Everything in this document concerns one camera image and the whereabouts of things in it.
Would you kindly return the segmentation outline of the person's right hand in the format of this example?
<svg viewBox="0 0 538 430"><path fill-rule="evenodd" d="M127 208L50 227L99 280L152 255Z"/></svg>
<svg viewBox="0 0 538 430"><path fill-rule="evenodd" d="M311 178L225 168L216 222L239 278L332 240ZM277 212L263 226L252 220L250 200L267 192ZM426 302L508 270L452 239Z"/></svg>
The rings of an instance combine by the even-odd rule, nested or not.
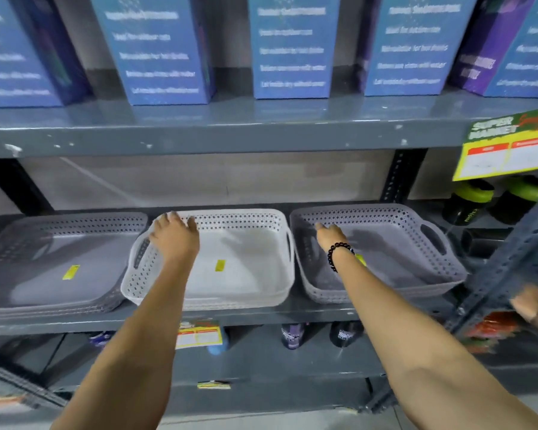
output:
<svg viewBox="0 0 538 430"><path fill-rule="evenodd" d="M336 248L345 248L351 253L354 253L346 237L318 237L316 231L316 238L320 247L326 253L334 251Z"/></svg>

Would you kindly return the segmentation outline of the red orange packet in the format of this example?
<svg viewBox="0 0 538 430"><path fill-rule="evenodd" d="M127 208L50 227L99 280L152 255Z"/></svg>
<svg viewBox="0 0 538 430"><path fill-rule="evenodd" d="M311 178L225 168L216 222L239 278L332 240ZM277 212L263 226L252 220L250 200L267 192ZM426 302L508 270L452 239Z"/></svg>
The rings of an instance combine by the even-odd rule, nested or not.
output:
<svg viewBox="0 0 538 430"><path fill-rule="evenodd" d="M513 311L495 311L474 325L461 343L472 354L494 354L502 340L514 337L520 330L520 318Z"/></svg>

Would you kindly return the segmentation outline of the black bottle with green lid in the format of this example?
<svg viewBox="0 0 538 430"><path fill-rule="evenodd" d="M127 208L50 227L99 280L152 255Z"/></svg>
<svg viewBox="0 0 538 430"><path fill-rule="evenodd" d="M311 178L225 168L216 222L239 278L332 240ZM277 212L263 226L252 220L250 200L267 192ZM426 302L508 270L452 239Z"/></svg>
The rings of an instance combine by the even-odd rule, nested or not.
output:
<svg viewBox="0 0 538 430"><path fill-rule="evenodd" d="M538 203L538 177L509 178L507 189L489 209L489 214L505 225L516 225Z"/></svg>
<svg viewBox="0 0 538 430"><path fill-rule="evenodd" d="M453 226L467 226L491 202L494 193L495 187L484 179L461 181L445 201L442 218Z"/></svg>

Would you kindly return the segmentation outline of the light blue bottle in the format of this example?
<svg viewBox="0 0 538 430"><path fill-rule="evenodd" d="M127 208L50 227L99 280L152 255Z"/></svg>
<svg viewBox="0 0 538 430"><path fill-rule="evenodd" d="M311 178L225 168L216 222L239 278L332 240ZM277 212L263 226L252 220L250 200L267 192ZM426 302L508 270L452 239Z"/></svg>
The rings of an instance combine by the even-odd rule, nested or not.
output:
<svg viewBox="0 0 538 430"><path fill-rule="evenodd" d="M221 355L230 349L230 336L225 327L220 328L221 342L207 346L207 351L211 355Z"/></svg>

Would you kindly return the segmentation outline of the grey metal shelving rack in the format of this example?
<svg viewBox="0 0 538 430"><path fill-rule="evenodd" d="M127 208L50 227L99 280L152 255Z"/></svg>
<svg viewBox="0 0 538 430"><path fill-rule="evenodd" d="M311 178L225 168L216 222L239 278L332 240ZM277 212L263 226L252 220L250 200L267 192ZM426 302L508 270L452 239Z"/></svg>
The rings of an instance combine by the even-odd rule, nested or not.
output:
<svg viewBox="0 0 538 430"><path fill-rule="evenodd" d="M354 152L405 154L459 147L471 123L538 110L538 99L485 98L447 88L440 96L257 101L223 85L209 105L132 107L111 100L68 107L0 109L0 160L201 154Z"/></svg>

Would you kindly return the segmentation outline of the person's left forearm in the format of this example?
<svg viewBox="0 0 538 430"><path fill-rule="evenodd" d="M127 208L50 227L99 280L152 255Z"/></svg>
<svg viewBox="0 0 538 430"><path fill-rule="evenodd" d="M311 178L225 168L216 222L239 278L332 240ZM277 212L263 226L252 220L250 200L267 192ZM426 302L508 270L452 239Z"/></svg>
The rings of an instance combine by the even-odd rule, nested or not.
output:
<svg viewBox="0 0 538 430"><path fill-rule="evenodd" d="M170 397L182 305L195 253L158 279L93 363L50 430L157 430Z"/></svg>

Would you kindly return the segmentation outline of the grey perforated metal rack post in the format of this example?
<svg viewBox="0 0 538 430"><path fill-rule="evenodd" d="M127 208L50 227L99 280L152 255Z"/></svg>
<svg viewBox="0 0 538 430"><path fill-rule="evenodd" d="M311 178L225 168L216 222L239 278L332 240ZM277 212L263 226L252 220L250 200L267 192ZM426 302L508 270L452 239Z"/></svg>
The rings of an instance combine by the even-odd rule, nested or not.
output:
<svg viewBox="0 0 538 430"><path fill-rule="evenodd" d="M464 282L468 294L447 318L445 329L460 336L516 294L527 275L538 273L538 203L515 225L503 245Z"/></svg>

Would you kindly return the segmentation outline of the black bottle with white label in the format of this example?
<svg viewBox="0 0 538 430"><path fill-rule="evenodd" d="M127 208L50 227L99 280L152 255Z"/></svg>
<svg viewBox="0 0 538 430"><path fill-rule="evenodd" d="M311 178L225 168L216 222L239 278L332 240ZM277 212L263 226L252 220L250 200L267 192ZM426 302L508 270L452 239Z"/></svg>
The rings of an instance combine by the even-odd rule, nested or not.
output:
<svg viewBox="0 0 538 430"><path fill-rule="evenodd" d="M358 340L364 332L359 320L333 322L330 327L329 340L338 348L347 348Z"/></svg>

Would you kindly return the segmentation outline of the person's right forearm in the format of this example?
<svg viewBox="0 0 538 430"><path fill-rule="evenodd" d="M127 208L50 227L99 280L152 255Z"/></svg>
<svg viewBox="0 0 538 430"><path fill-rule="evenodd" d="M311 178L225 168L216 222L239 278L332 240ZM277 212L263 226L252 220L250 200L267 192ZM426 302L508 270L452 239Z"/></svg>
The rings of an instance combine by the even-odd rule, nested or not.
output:
<svg viewBox="0 0 538 430"><path fill-rule="evenodd" d="M336 248L331 256L401 408L419 430L538 430L538 414L443 326L350 251Z"/></svg>

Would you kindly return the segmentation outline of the purple bottle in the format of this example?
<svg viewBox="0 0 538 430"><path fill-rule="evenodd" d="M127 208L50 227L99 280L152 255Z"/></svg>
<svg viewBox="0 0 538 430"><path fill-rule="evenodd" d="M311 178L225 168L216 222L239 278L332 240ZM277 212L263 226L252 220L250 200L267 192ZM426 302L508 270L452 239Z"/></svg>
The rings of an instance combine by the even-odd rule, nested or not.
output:
<svg viewBox="0 0 538 430"><path fill-rule="evenodd" d="M282 324L281 343L287 350L296 350L303 344L308 323Z"/></svg>

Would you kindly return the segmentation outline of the grey perforated plastic basket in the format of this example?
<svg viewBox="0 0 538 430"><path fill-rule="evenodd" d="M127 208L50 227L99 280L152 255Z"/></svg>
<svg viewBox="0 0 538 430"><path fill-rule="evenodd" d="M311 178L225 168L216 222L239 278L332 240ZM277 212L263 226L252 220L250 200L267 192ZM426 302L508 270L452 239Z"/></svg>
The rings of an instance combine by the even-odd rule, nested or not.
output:
<svg viewBox="0 0 538 430"><path fill-rule="evenodd" d="M402 204L296 209L289 218L296 259L303 288L316 303L349 302L339 275L317 242L318 222L337 224L369 270L407 299L445 295L468 277L445 234Z"/></svg>

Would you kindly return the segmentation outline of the large yellow green price sign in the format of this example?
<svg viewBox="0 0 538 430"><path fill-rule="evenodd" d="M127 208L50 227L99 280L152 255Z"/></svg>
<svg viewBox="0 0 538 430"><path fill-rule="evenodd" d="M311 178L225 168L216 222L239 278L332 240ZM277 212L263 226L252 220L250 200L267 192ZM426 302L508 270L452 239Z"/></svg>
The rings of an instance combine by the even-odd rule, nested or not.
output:
<svg viewBox="0 0 538 430"><path fill-rule="evenodd" d="M538 170L538 110L474 122L452 180Z"/></svg>

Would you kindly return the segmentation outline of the white perforated plastic basket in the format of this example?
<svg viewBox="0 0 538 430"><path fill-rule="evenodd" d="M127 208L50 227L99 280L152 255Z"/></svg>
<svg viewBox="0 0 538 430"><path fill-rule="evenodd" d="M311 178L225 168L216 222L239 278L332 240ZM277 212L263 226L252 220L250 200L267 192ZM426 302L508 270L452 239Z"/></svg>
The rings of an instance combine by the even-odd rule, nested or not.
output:
<svg viewBox="0 0 538 430"><path fill-rule="evenodd" d="M240 310L283 303L295 281L295 248L277 209L180 211L195 217L201 248L187 281L184 311ZM217 260L226 260L215 272Z"/></svg>

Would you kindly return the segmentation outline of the person's left hand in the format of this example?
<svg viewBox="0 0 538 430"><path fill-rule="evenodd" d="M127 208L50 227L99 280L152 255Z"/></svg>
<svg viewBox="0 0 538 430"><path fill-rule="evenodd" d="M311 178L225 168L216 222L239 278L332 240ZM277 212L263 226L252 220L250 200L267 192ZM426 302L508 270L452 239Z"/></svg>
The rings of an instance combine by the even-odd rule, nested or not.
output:
<svg viewBox="0 0 538 430"><path fill-rule="evenodd" d="M188 261L192 264L200 250L200 235L187 230L187 219L171 211L158 216L149 236L150 243L161 253L164 261Z"/></svg>

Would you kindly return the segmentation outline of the stack of grey perforated baskets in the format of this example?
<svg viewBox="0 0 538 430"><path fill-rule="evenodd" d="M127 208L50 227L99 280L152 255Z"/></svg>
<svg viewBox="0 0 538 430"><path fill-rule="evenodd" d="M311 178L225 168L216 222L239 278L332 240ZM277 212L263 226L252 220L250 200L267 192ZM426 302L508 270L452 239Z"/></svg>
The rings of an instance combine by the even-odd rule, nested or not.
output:
<svg viewBox="0 0 538 430"><path fill-rule="evenodd" d="M120 285L141 212L18 219L0 232L0 320L104 313L124 300ZM80 265L73 280L62 277Z"/></svg>

